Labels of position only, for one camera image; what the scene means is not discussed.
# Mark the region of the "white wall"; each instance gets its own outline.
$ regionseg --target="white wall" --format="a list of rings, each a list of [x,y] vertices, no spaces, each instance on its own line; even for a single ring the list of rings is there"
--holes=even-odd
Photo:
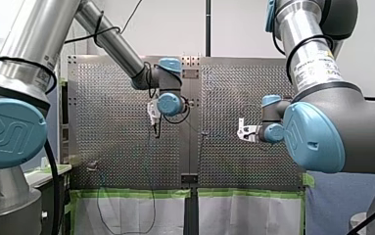
[[[281,58],[264,32],[266,0],[212,1],[212,54],[218,57]],[[337,60],[343,77],[375,96],[375,0],[358,0],[352,37]]]
[[[104,0],[105,15],[123,27],[138,0]],[[145,0],[123,36],[139,55],[205,52],[204,0]],[[89,52],[98,53],[92,40]]]

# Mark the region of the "metal pole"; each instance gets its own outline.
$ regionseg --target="metal pole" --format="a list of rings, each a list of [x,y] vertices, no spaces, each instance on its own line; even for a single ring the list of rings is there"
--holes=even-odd
[[[206,57],[211,57],[211,0],[206,0]]]

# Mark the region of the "ur logo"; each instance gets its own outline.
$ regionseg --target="ur logo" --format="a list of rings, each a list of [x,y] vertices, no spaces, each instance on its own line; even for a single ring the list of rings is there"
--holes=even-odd
[[[0,115],[0,152],[22,154],[32,129],[32,122]]]

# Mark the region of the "gray robot arm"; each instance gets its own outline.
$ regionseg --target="gray robot arm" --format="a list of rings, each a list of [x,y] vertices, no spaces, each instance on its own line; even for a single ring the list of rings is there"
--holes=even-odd
[[[20,165],[41,150],[47,136],[44,117],[50,107],[45,93],[71,22],[76,18],[94,33],[99,20],[98,30],[112,26],[101,17],[89,0],[24,1],[0,53],[0,168]],[[165,58],[148,67],[117,30],[101,33],[97,39],[131,77],[135,89],[160,88],[158,108],[163,115],[185,111],[178,60]]]
[[[113,27],[90,0],[80,3],[75,18],[92,34],[96,33],[96,29],[102,31]],[[118,31],[106,31],[99,34],[97,39],[98,45],[131,77],[135,89],[160,88],[158,108],[163,115],[175,116],[184,112],[185,104],[180,94],[181,63],[177,59],[164,58],[157,66],[151,67],[144,64]]]
[[[273,12],[296,96],[264,98],[259,139],[283,137],[291,157],[309,170],[375,173],[375,102],[343,80],[331,50],[352,34],[356,1],[283,0]]]

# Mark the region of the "metal bracket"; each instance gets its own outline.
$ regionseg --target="metal bracket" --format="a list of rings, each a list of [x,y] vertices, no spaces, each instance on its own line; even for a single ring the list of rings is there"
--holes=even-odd
[[[181,174],[181,183],[198,183],[199,175],[197,173],[183,173]]]
[[[242,117],[239,118],[239,129],[237,132],[239,139],[257,143],[260,129],[261,125],[245,125],[245,119]]]

